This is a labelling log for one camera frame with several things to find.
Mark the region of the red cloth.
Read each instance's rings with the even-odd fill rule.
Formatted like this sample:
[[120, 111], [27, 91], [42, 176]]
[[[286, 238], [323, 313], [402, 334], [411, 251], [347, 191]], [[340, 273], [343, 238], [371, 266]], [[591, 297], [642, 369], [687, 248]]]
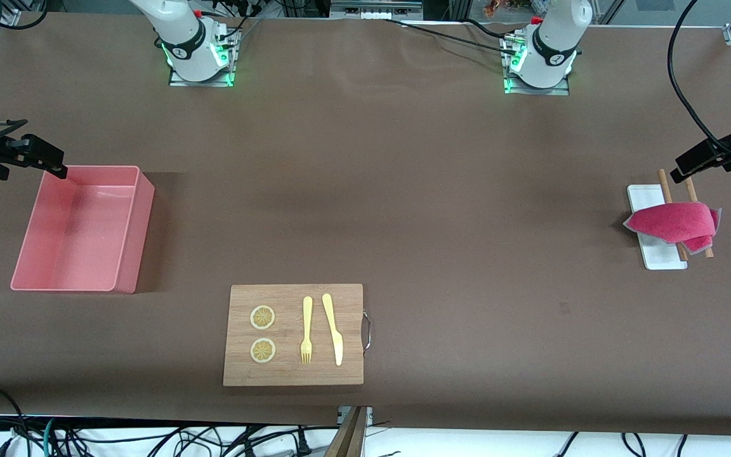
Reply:
[[637, 234], [681, 244], [696, 255], [713, 246], [721, 214], [721, 208], [709, 208], [702, 202], [672, 202], [635, 211], [623, 225]]

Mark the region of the white rack base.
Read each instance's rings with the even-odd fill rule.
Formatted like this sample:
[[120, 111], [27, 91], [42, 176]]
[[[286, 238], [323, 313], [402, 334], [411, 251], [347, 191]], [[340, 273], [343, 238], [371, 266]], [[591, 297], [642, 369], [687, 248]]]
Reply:
[[[632, 212], [651, 206], [664, 204], [659, 184], [629, 185], [627, 195]], [[682, 260], [678, 247], [669, 245], [659, 238], [637, 234], [642, 263], [649, 271], [682, 271], [687, 269], [687, 261]]]

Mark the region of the brown table cover sheet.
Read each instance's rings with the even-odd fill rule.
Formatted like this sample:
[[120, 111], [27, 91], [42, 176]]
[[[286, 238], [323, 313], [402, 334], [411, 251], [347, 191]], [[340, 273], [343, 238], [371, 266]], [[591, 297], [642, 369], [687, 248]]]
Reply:
[[[731, 173], [714, 258], [642, 266], [626, 186], [702, 135], [670, 28], [591, 28], [569, 96], [386, 22], [262, 20], [175, 88], [144, 17], [0, 31], [0, 119], [155, 187], [133, 295], [11, 290], [40, 171], [0, 182], [0, 388], [28, 414], [731, 435]], [[234, 284], [355, 283], [361, 387], [224, 387]]]

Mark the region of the wooden beam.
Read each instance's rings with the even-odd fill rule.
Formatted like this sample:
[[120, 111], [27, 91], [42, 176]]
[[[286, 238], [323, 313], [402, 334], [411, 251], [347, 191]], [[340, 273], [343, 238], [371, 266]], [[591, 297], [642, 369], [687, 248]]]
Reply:
[[323, 457], [364, 457], [367, 429], [366, 412], [362, 410], [362, 406], [354, 407], [334, 434]]

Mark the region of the wooden rack rod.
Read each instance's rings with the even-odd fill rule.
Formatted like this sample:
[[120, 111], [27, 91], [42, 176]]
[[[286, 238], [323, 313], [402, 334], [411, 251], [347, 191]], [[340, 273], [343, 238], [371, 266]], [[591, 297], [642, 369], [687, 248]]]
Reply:
[[[657, 176], [659, 180], [659, 185], [661, 186], [662, 191], [662, 197], [664, 198], [664, 202], [666, 204], [670, 204], [673, 202], [673, 197], [670, 191], [670, 188], [668, 186], [666, 171], [664, 169], [659, 168], [657, 170]], [[678, 249], [678, 256], [679, 259], [682, 262], [687, 262], [688, 256], [687, 256], [687, 250], [684, 246], [682, 246], [681, 243], [676, 243], [676, 248]]]
[[[696, 189], [694, 188], [694, 182], [692, 177], [689, 177], [685, 180], [685, 187], [687, 188], [688, 199], [690, 199], [691, 202], [699, 202], [698, 194], [696, 192]], [[705, 251], [703, 252], [705, 254], [705, 258], [714, 257], [713, 247], [711, 246], [705, 249]]]

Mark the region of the yellow plastic knife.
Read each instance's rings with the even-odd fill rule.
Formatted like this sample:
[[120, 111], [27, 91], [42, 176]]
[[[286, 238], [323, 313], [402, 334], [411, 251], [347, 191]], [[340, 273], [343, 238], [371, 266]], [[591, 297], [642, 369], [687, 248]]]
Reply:
[[336, 316], [334, 315], [334, 303], [330, 293], [323, 293], [322, 303], [327, 316], [329, 329], [331, 331], [331, 338], [333, 339], [334, 363], [336, 366], [341, 366], [343, 362], [343, 336], [340, 331], [337, 330]]

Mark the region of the pink plastic bin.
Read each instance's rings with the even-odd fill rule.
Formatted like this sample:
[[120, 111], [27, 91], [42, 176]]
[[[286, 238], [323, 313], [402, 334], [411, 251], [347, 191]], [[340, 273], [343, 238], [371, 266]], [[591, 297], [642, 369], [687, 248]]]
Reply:
[[134, 293], [155, 188], [139, 167], [69, 166], [43, 174], [10, 287]]

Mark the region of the grey power strip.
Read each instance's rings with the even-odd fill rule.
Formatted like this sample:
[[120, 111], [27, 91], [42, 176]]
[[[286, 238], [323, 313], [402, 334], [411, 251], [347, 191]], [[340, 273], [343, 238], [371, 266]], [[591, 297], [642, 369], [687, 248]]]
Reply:
[[424, 20], [423, 0], [330, 0], [329, 18]]

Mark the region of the metal table bracket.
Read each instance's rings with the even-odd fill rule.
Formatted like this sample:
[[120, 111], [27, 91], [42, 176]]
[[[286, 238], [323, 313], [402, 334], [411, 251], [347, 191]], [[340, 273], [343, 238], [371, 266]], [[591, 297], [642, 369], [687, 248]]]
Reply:
[[[353, 406], [339, 406], [337, 410], [336, 423], [342, 425], [347, 419], [348, 415], [353, 411]], [[373, 407], [362, 407], [362, 410], [366, 413], [366, 428], [373, 425]]]

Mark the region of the yellow plastic fork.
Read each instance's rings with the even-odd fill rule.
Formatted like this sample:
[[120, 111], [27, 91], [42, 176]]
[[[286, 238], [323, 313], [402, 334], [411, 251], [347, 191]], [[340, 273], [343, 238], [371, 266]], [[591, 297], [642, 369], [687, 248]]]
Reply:
[[302, 364], [310, 364], [312, 361], [312, 314], [313, 314], [313, 298], [306, 296], [303, 298], [303, 339], [301, 341], [301, 362]]

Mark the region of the lemon slice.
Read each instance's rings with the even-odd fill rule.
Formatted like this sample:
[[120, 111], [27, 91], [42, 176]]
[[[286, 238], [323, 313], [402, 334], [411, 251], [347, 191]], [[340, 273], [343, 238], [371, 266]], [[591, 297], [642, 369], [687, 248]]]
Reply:
[[270, 338], [258, 338], [256, 339], [249, 349], [249, 355], [254, 362], [264, 364], [265, 362], [272, 361], [277, 353], [277, 346], [275, 342]]
[[275, 310], [268, 305], [259, 305], [252, 310], [249, 321], [252, 327], [259, 330], [269, 329], [275, 323]]

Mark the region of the wooden cutting board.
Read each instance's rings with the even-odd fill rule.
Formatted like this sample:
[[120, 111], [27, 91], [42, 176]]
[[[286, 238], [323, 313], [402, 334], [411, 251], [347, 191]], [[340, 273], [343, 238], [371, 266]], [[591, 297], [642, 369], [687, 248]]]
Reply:
[[[337, 330], [343, 336], [343, 362], [336, 366], [333, 339], [322, 295], [330, 293]], [[301, 362], [303, 298], [313, 298], [312, 361]], [[259, 305], [275, 310], [269, 329], [252, 327]], [[235, 284], [229, 299], [223, 384], [226, 387], [356, 387], [364, 382], [364, 287], [362, 284]], [[259, 364], [249, 355], [258, 338], [277, 346], [272, 361]]]

